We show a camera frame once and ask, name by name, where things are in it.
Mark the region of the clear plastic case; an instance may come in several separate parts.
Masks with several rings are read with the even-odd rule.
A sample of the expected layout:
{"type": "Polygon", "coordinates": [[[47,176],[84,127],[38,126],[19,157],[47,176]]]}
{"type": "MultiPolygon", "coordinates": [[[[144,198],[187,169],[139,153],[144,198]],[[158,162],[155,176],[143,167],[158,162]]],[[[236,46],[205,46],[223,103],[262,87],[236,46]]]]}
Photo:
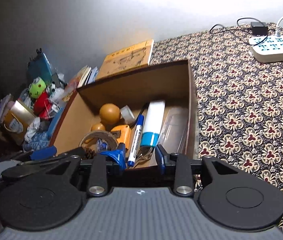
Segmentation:
{"type": "Polygon", "coordinates": [[[183,153],[186,145],[188,113],[182,109],[169,113],[163,124],[158,144],[168,153],[183,153]]]}

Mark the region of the blue whiteboard marker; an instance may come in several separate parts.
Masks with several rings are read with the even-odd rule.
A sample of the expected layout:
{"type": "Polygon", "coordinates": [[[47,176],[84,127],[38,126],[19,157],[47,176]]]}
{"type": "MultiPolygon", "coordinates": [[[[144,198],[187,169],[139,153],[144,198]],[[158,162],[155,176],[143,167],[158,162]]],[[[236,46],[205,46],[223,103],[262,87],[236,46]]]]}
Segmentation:
{"type": "Polygon", "coordinates": [[[136,156],[137,156],[137,152],[139,148],[139,142],[142,136],[143,124],[144,124],[144,116],[141,114],[138,116],[136,126],[135,126],[133,141],[131,144],[131,149],[130,149],[128,161],[127,161],[128,167],[133,167],[135,165],[135,160],[136,160],[136,156]]]}

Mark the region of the large printed tape roll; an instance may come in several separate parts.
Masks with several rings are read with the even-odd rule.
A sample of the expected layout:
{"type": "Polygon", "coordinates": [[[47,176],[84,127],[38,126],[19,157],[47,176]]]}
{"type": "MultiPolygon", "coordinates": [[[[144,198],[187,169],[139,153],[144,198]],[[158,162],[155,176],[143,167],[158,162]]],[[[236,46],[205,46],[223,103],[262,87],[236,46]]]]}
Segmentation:
{"type": "Polygon", "coordinates": [[[78,146],[84,149],[88,158],[92,158],[98,153],[116,150],[118,145],[117,139],[110,132],[96,130],[87,133],[78,146]]]}

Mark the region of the white tube blue cap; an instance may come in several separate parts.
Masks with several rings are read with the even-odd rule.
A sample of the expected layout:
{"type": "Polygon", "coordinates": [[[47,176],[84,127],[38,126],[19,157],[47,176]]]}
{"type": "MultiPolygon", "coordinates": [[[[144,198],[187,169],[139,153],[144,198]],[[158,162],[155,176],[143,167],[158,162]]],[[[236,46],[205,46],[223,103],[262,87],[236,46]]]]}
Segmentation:
{"type": "Polygon", "coordinates": [[[155,147],[160,136],[165,111],[165,101],[157,100],[149,103],[143,125],[140,146],[155,147]]]}

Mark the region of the blue checkered cloth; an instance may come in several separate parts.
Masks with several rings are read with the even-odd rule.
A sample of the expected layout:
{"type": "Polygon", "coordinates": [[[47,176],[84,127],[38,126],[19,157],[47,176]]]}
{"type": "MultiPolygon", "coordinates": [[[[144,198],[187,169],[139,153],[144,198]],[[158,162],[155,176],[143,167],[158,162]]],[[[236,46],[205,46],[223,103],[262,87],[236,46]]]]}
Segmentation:
{"type": "Polygon", "coordinates": [[[23,144],[23,151],[36,151],[43,148],[47,148],[52,139],[52,135],[57,127],[57,124],[60,120],[61,114],[63,113],[64,108],[61,108],[59,112],[53,117],[51,121],[41,120],[40,127],[38,132],[34,135],[30,143],[26,141],[23,144]]]}

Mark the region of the crumpled white paper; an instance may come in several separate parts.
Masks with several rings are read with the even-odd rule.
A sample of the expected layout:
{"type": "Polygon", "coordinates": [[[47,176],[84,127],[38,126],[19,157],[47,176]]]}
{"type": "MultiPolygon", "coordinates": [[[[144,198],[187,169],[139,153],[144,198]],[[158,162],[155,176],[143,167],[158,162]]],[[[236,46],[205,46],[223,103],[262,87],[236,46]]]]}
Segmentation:
{"type": "Polygon", "coordinates": [[[24,139],[27,143],[30,143],[34,135],[38,132],[40,127],[41,119],[40,117],[34,118],[34,120],[29,124],[27,132],[25,133],[24,139]]]}

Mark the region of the pine cone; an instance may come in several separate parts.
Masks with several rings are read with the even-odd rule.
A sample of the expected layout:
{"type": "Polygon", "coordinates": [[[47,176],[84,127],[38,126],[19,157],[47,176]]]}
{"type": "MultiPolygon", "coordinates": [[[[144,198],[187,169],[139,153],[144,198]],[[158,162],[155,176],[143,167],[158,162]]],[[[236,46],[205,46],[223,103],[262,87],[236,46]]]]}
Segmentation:
{"type": "Polygon", "coordinates": [[[93,159],[96,156],[96,151],[91,147],[82,147],[82,149],[84,150],[84,154],[81,157],[82,160],[93,159]]]}

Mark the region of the metal nail clipper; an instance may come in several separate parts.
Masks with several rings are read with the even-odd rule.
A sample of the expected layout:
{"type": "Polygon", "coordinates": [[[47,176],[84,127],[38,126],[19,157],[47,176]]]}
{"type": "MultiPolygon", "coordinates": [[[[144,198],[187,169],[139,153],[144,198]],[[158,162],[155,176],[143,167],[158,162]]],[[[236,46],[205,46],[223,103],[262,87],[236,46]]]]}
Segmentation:
{"type": "Polygon", "coordinates": [[[154,151],[153,146],[140,146],[134,163],[134,168],[136,168],[138,165],[142,165],[149,161],[152,157],[152,152],[154,151]]]}

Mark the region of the orange tape measure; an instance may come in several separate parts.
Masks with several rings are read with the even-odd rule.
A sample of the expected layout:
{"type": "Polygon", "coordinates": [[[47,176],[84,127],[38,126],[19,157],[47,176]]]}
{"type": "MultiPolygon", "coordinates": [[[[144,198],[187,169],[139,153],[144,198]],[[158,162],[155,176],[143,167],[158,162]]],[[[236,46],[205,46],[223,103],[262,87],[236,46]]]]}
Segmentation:
{"type": "Polygon", "coordinates": [[[128,125],[118,125],[111,129],[110,133],[116,138],[117,142],[125,144],[126,151],[129,149],[131,128],[128,125]]]}

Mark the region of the brown gourd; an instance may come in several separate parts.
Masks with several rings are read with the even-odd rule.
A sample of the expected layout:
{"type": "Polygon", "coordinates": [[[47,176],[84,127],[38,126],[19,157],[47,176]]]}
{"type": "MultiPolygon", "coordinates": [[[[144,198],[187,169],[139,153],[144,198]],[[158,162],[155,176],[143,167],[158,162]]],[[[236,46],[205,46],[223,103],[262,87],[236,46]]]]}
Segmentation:
{"type": "Polygon", "coordinates": [[[104,104],[99,110],[100,122],[93,124],[91,131],[110,131],[121,119],[120,108],[113,103],[104,104]]]}

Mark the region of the brown cardboard box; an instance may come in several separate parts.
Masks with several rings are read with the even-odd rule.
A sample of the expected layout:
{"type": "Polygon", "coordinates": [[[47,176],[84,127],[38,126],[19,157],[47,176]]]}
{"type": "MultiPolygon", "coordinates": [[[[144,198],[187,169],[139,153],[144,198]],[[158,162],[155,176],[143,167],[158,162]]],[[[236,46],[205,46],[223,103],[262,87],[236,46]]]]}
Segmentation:
{"type": "Polygon", "coordinates": [[[128,106],[134,115],[155,100],[165,100],[165,114],[173,107],[188,109],[185,155],[198,153],[198,103],[192,67],[188,60],[162,63],[100,79],[77,89],[51,137],[59,154],[77,148],[82,138],[100,122],[99,111],[106,103],[128,106]]]}

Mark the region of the stack of books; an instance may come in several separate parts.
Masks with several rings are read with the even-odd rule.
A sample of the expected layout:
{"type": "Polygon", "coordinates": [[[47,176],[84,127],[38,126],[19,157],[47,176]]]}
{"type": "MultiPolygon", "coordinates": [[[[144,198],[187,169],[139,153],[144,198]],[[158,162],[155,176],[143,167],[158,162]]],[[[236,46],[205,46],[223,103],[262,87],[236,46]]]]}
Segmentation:
{"type": "Polygon", "coordinates": [[[76,89],[94,82],[98,72],[97,67],[84,66],[81,68],[65,87],[62,100],[68,102],[76,89]]]}

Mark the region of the yellow book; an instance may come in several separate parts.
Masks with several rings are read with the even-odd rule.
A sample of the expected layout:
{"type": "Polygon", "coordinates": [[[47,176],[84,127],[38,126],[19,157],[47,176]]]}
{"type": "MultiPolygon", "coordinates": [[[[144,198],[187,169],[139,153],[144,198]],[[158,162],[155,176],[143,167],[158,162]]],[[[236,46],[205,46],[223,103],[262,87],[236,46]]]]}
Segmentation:
{"type": "Polygon", "coordinates": [[[147,67],[150,64],[153,47],[154,39],[150,39],[108,54],[96,80],[147,67]]]}

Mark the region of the white power strip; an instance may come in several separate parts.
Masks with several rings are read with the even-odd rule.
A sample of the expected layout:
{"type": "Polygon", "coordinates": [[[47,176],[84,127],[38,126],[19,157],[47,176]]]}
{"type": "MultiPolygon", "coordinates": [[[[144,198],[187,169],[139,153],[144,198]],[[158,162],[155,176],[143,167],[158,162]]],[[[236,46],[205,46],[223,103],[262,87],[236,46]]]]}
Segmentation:
{"type": "Polygon", "coordinates": [[[248,40],[253,57],[260,63],[283,61],[283,35],[252,37],[248,40]]]}

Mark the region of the black power adapter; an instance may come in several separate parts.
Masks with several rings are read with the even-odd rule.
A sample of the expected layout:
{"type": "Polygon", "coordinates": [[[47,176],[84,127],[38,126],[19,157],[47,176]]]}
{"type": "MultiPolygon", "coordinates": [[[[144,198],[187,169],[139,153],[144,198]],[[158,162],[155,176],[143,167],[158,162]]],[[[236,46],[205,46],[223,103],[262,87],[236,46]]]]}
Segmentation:
{"type": "Polygon", "coordinates": [[[251,31],[254,36],[266,36],[269,33],[265,22],[251,22],[251,31]]]}

